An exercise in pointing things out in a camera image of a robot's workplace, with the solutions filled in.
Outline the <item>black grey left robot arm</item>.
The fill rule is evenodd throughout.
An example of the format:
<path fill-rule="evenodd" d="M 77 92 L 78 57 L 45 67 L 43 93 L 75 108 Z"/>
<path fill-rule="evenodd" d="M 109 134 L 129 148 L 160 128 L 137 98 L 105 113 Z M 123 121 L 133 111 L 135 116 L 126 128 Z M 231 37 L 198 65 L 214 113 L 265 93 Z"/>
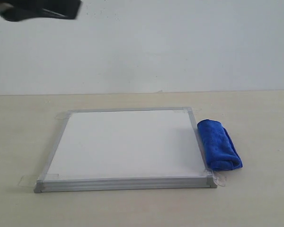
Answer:
<path fill-rule="evenodd" d="M 0 0 L 0 16 L 10 22 L 34 18 L 75 20 L 80 0 Z"/>

